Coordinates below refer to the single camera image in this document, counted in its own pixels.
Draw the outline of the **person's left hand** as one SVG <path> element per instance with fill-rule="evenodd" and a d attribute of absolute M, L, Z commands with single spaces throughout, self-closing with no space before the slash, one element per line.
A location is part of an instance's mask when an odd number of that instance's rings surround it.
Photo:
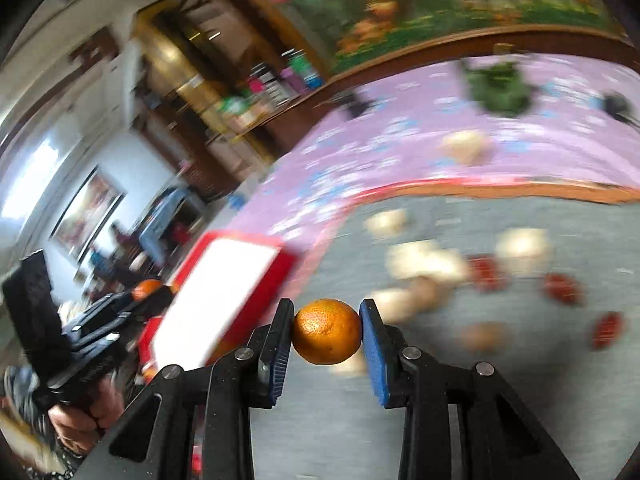
<path fill-rule="evenodd" d="M 103 377 L 90 392 L 88 408 L 56 404 L 48 411 L 58 440 L 78 455 L 87 455 L 125 411 L 124 398 L 111 376 Z"/>

